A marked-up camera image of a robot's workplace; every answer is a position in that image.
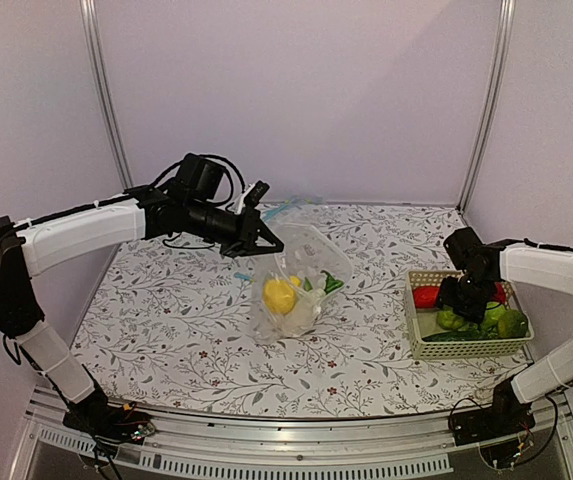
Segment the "light green toy apple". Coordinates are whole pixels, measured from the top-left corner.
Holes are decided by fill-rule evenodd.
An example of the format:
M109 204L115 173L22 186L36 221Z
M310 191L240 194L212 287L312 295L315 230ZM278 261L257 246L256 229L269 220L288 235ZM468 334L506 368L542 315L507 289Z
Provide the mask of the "light green toy apple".
M447 331L460 331L468 327L468 321L452 310L438 311L436 322L439 327Z

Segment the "green toy avocado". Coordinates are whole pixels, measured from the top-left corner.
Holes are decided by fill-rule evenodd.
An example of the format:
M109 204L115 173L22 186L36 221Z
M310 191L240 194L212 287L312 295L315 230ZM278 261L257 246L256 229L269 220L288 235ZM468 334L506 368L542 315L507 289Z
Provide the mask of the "green toy avocado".
M528 318L519 310L506 310L498 319L497 332L501 339L523 338L528 331Z

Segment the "frosted white zip top bag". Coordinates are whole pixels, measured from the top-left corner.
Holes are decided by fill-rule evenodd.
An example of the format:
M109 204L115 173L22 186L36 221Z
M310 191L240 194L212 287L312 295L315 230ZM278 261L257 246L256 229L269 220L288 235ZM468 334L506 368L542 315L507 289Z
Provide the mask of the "frosted white zip top bag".
M262 273L251 284L250 326L255 340L263 344L288 339L282 337L277 330L279 319L284 315L273 314L264 305L262 291L267 280L271 278L288 279L290 276L298 277L301 280L301 286L296 287L297 302L299 300L316 302L321 307L317 321L324 313L330 300L346 287L353 274L353 266L348 256L315 226L302 223L282 223L275 227L275 233L284 243L284 250L275 253L282 258L279 267L284 268L284 276L278 277L275 274ZM324 302L311 299L302 289L304 277L316 275L320 270L328 270L345 282L345 286L341 290L329 296Z

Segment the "white toy cauliflower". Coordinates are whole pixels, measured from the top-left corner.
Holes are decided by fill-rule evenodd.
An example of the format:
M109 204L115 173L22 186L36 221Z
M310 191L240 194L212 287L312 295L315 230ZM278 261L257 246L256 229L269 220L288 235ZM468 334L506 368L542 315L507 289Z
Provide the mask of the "white toy cauliflower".
M299 300L288 314L279 319L277 330L282 337L300 337L313 327L320 313L321 307L316 302Z

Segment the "white toy radish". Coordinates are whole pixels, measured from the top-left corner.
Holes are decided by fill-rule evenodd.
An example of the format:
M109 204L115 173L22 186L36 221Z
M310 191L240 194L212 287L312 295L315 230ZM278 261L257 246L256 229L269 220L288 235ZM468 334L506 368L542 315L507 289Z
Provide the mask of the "white toy radish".
M319 302L324 302L344 286L345 282L328 270L320 270L316 275L305 276L302 283L306 295Z

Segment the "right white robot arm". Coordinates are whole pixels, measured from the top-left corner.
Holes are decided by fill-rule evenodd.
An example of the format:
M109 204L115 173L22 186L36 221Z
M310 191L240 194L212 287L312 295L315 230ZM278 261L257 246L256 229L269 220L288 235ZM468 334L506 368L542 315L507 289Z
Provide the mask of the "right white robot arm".
M558 389L573 386L573 248L528 239L483 242L470 228L454 231L444 248L459 278L442 281L437 303L455 314L479 323L499 282L518 288L518 301L534 314L536 325L565 327L569 338L531 366L503 381L493 391L492 407L483 415L483 427L493 436L503 436L518 424L522 411L535 400Z

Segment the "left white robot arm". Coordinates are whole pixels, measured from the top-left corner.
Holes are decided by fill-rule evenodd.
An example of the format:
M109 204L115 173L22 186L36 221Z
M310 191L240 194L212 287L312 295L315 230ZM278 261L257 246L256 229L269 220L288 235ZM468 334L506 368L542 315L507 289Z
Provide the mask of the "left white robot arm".
M97 267L81 269L118 246L189 235L223 257L278 253L281 240L261 219L266 182L247 184L228 159L188 153L155 180L104 200L39 218L0 217L0 334L17 345L94 434L114 426L100 387L70 350Z

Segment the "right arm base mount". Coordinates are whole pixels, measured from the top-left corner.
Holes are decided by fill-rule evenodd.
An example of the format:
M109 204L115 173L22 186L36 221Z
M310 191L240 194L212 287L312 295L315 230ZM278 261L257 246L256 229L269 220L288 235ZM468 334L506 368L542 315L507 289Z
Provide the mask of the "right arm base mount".
M490 406L459 413L452 411L447 422L457 446L517 434L535 426L531 403L518 401L510 379L494 387Z

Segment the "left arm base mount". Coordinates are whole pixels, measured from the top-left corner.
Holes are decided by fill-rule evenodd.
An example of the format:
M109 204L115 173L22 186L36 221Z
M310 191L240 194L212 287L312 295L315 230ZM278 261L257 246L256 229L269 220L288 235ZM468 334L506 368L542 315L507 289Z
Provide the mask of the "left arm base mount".
M66 401L63 425L113 444L142 444L156 428L152 417L137 408L136 402L109 404L108 396L94 381L92 392L75 403Z

